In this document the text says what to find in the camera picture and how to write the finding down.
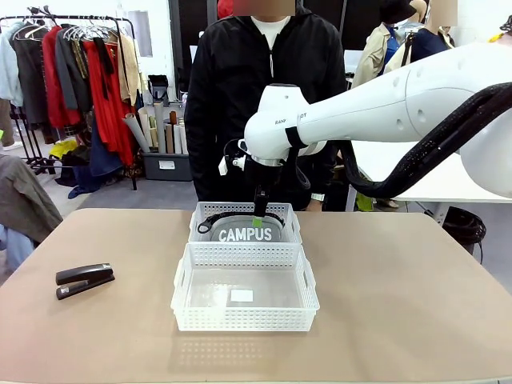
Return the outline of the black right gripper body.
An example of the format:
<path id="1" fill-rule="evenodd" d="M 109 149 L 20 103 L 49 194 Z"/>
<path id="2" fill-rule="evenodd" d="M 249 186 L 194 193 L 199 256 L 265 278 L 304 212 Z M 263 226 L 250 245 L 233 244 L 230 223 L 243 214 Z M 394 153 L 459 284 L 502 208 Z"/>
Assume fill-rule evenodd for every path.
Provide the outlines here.
<path id="1" fill-rule="evenodd" d="M 248 184 L 261 188 L 271 188 L 279 183 L 283 169 L 284 165 L 279 160 L 272 162 L 270 165 L 264 165 L 252 157 L 248 157 L 243 172 Z"/>

